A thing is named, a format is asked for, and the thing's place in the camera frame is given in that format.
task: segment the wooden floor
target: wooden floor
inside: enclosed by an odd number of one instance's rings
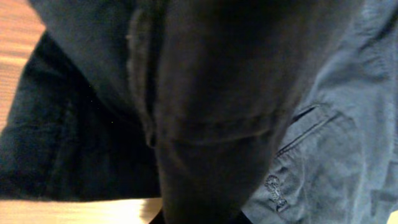
[[[6,124],[19,75],[43,30],[24,0],[0,0],[0,131]],[[160,205],[159,198],[96,203],[6,201],[0,202],[0,224],[149,223]],[[398,212],[389,224],[398,224]]]

